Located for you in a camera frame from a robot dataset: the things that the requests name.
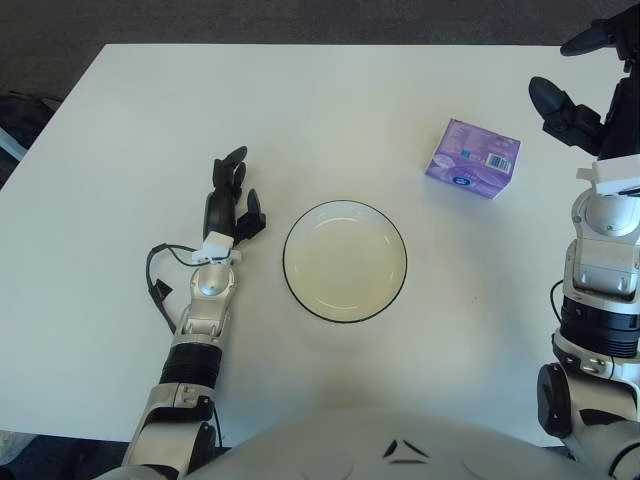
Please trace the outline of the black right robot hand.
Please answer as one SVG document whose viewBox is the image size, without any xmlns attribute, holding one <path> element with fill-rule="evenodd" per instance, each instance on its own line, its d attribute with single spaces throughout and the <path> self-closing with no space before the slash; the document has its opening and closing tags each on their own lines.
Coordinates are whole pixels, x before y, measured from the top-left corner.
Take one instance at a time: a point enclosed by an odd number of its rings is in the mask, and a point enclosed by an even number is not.
<svg viewBox="0 0 640 480">
<path fill-rule="evenodd" d="M 566 91 L 543 77 L 532 77 L 528 85 L 531 102 L 543 120 L 543 131 L 599 161 L 639 153 L 637 4 L 608 19 L 593 21 L 588 29 L 566 41 L 560 53 L 579 56 L 605 47 L 616 50 L 626 74 L 616 85 L 605 117 L 584 104 L 575 104 Z"/>
</svg>

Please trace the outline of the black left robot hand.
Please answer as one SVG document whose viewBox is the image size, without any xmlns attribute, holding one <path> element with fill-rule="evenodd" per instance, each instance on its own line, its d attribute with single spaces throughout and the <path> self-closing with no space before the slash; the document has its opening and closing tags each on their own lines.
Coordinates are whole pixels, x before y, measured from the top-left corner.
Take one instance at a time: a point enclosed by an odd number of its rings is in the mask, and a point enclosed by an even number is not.
<svg viewBox="0 0 640 480">
<path fill-rule="evenodd" d="M 230 152 L 224 159 L 215 159 L 212 171 L 213 190 L 207 195 L 203 220 L 203 237 L 210 233 L 232 237 L 237 245 L 249 240 L 267 226 L 258 193 L 250 189 L 247 194 L 247 211 L 236 217 L 236 206 L 242 195 L 246 175 L 246 146 Z"/>
</svg>

